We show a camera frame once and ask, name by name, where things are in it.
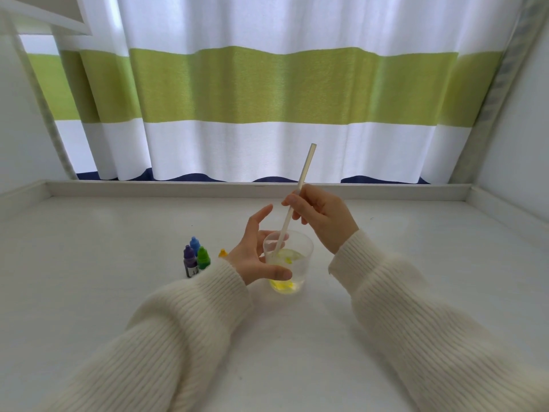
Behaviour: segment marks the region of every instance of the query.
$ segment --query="navy blue stripe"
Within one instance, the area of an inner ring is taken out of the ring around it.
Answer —
[[[78,179],[82,181],[100,181],[99,173],[97,172],[86,172],[86,173],[77,173]],[[111,181],[117,181],[118,178],[110,179]],[[153,176],[152,168],[148,168],[145,172],[139,175],[137,178],[130,179],[131,181],[157,181]],[[169,181],[174,182],[224,182],[218,181],[216,179],[210,178],[204,173],[188,173],[187,175],[178,176],[174,179],[168,179]],[[254,182],[290,182],[297,183],[298,181],[293,181],[288,178],[282,178],[280,176],[267,176],[265,178],[256,179]],[[384,181],[382,179],[374,179],[368,176],[351,176],[350,178],[345,178],[341,180],[341,183],[405,183],[405,182],[393,182],[393,181]],[[419,178],[419,181],[416,184],[429,185],[429,182],[426,182],[422,178]]]

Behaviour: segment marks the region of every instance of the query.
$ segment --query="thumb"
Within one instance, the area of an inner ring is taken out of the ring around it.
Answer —
[[[272,280],[290,280],[292,271],[279,265],[263,265],[260,276]]]
[[[311,227],[315,228],[322,220],[323,215],[316,212],[311,205],[297,194],[289,194],[286,202],[303,217]]]

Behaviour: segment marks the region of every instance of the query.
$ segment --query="bottle label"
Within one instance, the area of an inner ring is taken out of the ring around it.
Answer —
[[[187,277],[193,277],[193,276],[196,276],[199,272],[198,270],[198,266],[195,266],[193,268],[188,268],[188,267],[185,267],[185,269],[187,270]]]

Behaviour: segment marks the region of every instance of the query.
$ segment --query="straw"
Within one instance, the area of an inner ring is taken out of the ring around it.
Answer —
[[[316,145],[314,143],[311,143],[309,154],[307,155],[307,159],[305,160],[305,165],[303,165],[303,170],[301,171],[301,176],[299,177],[298,191],[301,191],[301,188],[305,183],[305,177],[307,176],[307,172],[309,171],[309,166],[311,166],[312,155],[315,154],[315,149],[316,149]],[[286,235],[286,231],[288,230],[288,226],[290,225],[290,220],[292,219],[293,213],[294,213],[294,210],[292,207],[290,207],[288,209],[288,213],[286,214],[286,219],[284,220],[284,224],[282,225],[282,230],[280,230],[280,236],[278,237],[278,241],[276,242],[276,247],[274,248],[273,256],[277,255],[278,250],[280,250],[280,247],[282,246],[282,242],[284,241],[284,237]]]

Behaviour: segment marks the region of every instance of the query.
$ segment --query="ribbed knit sweater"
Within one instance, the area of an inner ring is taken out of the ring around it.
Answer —
[[[421,411],[549,411],[547,374],[516,363],[471,317],[429,293],[413,265],[381,252],[362,231],[329,271]],[[251,310],[241,277],[217,260],[152,294],[126,332],[41,410],[188,411]]]

